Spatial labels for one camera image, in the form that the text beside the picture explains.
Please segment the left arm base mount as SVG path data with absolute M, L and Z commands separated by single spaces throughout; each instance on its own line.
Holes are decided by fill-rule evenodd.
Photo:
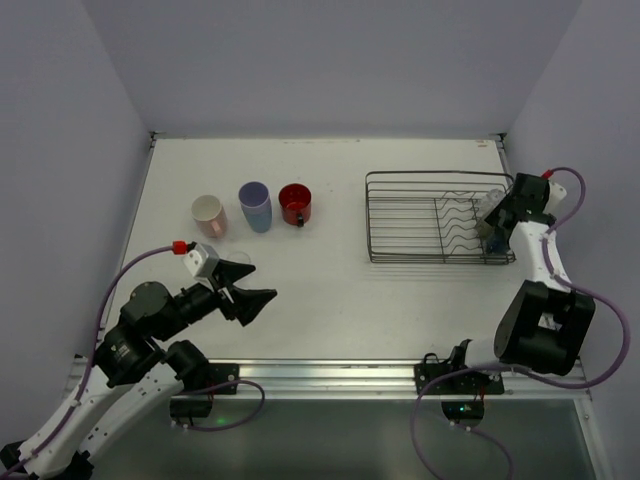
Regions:
M 204 370 L 190 378 L 186 384 L 186 392 L 172 397 L 169 403 L 169 415 L 173 421 L 195 426 L 207 418 L 213 410 L 217 397 L 225 398 L 237 393 L 236 385 L 224 386 L 215 391 L 208 388 L 240 378 L 240 366 L 237 363 L 210 363 Z

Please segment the pink mug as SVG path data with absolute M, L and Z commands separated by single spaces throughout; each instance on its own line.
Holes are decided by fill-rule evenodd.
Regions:
M 221 239 L 227 233 L 227 217 L 221 201 L 213 195 L 202 195 L 191 205 L 191 216 L 208 238 Z

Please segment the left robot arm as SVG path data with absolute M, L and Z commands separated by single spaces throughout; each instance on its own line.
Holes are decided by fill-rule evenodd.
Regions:
M 116 326 L 89 355 L 81 380 L 56 412 L 30 438 L 2 448 L 2 478 L 20 473 L 29 479 L 87 479 L 93 457 L 161 401 L 240 384 L 237 377 L 214 377 L 192 342 L 168 349 L 160 344 L 214 311 L 246 326 L 277 292 L 236 287 L 254 271 L 250 264 L 194 252 L 185 263 L 197 282 L 180 293 L 156 281 L 132 291 Z

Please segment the light blue cup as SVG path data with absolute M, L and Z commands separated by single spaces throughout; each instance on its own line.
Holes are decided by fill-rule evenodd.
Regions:
M 252 231 L 256 233 L 266 233 L 272 225 L 272 210 L 244 210 L 245 219 Z

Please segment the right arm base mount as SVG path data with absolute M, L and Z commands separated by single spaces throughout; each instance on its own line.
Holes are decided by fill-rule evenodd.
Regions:
M 471 339 L 463 340 L 452 348 L 447 358 L 428 352 L 413 366 L 416 393 L 419 394 L 427 384 L 438 380 L 426 395 L 458 397 L 458 400 L 442 400 L 442 413 L 449 422 L 469 428 L 479 426 L 484 419 L 487 395 L 505 393 L 500 373 L 473 371 L 452 376 L 454 372 L 469 368 L 466 357 L 473 344 Z

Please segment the lavender cup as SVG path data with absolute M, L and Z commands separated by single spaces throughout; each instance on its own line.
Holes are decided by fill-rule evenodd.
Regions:
M 261 213 L 270 208 L 271 200 L 268 187 L 258 181 L 251 181 L 241 186 L 238 198 L 243 210 Z

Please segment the clear faceted glass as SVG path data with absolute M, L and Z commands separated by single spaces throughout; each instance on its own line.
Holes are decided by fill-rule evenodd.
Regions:
M 488 191 L 484 197 L 477 202 L 477 215 L 485 217 L 490 214 L 504 199 L 505 192 L 499 189 Z

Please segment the dark blue small cup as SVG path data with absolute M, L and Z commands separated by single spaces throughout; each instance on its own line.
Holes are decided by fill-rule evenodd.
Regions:
M 485 242 L 485 251 L 488 255 L 506 255 L 508 252 L 508 244 L 499 235 L 494 235 L 494 239 Z

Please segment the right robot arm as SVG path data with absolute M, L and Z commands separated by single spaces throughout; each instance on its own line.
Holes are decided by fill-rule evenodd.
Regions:
M 488 253 L 515 255 L 523 281 L 491 338 L 466 339 L 452 350 L 454 367 L 515 365 L 537 374 L 567 375 L 595 314 L 595 301 L 566 285 L 554 210 L 566 190 L 519 173 L 508 192 L 477 223 Z

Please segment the red mug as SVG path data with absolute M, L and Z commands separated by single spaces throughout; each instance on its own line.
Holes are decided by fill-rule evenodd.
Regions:
M 285 185 L 278 194 L 283 220 L 292 226 L 302 228 L 311 218 L 311 191 L 303 184 Z

